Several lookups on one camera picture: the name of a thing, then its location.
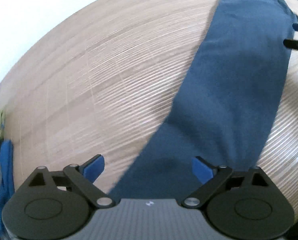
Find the dark blue pants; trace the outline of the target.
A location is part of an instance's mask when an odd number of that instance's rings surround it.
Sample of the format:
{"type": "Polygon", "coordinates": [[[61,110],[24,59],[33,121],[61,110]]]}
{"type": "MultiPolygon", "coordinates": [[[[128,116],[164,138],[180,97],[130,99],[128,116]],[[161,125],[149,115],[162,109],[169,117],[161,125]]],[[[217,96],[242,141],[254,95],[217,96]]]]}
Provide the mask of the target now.
{"type": "Polygon", "coordinates": [[[170,114],[110,191],[119,200],[182,200],[202,184],[201,157],[246,171],[256,165],[282,96],[296,15],[284,0],[219,0],[170,114]]]}

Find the royal blue folded garment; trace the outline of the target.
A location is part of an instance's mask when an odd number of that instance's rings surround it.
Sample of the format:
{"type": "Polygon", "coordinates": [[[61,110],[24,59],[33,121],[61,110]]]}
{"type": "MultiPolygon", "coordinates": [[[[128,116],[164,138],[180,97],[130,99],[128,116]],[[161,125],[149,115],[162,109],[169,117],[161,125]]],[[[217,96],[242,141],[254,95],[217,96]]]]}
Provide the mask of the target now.
{"type": "Polygon", "coordinates": [[[9,239],[2,222],[2,210],[15,192],[13,180],[13,144],[10,140],[0,141],[0,165],[2,171],[0,185],[0,239],[9,239]]]}

